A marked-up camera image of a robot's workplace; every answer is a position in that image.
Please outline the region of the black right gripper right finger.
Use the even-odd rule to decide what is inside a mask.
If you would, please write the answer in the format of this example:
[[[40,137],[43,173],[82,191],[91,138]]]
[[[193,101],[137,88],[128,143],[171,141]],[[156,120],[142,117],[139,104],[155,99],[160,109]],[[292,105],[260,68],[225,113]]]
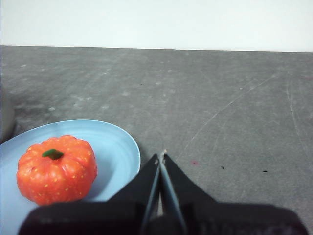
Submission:
[[[191,181],[163,153],[160,170],[173,214],[187,235],[306,235],[296,213],[269,204],[223,203]]]

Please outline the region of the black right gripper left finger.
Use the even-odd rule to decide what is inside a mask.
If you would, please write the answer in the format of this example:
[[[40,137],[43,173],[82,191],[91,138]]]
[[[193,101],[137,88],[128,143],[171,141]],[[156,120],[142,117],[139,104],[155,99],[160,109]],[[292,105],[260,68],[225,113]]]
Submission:
[[[31,211],[21,235],[138,235],[157,201],[159,160],[154,154],[137,176],[108,201],[55,203]]]

